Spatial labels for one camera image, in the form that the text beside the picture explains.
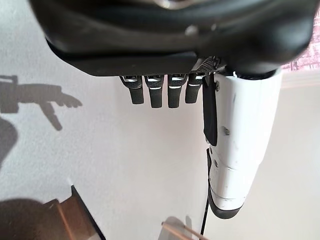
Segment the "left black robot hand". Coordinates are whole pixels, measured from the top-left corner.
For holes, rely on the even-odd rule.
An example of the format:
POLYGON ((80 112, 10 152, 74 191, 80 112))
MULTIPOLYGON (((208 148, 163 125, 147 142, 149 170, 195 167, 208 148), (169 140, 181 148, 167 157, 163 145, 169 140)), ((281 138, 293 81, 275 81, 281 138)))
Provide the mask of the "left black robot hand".
POLYGON ((49 48, 95 77, 118 76, 133 104, 178 108, 202 92, 208 203, 243 206, 270 139, 281 67, 309 45, 317 0, 32 0, 49 48))

